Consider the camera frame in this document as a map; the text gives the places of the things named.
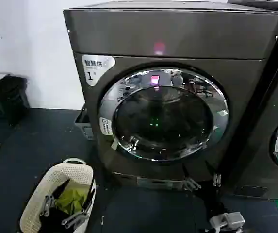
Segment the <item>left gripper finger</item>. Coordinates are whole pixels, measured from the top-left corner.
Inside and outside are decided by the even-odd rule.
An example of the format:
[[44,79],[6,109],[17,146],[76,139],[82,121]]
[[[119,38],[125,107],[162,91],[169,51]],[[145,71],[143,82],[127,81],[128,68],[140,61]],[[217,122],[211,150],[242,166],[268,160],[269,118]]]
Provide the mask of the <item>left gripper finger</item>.
[[94,196],[96,193],[96,187],[92,185],[91,191],[87,195],[86,202],[83,205],[83,209],[79,212],[74,213],[70,217],[64,220],[65,226],[80,226],[90,217],[90,210],[92,209]]
[[57,199],[64,192],[70,179],[67,179],[63,184],[58,186],[51,195],[46,195],[40,210],[40,216],[48,217],[50,215],[50,209],[55,207]]

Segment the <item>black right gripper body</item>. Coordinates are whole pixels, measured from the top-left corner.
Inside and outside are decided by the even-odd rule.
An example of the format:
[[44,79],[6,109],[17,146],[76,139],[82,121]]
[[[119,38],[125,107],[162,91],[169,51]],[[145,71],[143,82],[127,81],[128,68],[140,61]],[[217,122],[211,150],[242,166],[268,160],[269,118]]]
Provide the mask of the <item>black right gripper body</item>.
[[204,202],[207,217],[213,217],[228,212],[228,209],[221,201],[220,187],[202,186],[201,188],[191,188],[190,191]]

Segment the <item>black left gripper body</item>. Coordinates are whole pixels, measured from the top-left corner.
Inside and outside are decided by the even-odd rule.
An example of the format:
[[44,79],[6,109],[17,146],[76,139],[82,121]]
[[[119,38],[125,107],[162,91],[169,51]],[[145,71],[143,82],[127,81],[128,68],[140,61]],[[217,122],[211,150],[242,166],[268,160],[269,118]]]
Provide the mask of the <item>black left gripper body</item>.
[[69,230],[62,225],[62,221],[68,218],[67,215],[49,215],[48,217],[40,216],[40,229],[38,233],[68,233]]

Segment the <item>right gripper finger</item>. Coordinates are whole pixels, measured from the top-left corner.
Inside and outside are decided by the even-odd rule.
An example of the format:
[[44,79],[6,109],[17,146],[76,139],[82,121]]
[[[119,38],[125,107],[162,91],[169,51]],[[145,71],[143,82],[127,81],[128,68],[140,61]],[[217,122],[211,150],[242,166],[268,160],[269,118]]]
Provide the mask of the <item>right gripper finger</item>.
[[206,167],[212,176],[213,186],[221,187],[221,173],[219,173],[208,161],[206,161]]
[[183,188],[188,191],[198,191],[201,189],[201,185],[199,185],[195,180],[193,180],[184,164],[182,164],[182,170],[184,174],[184,179],[182,181]]

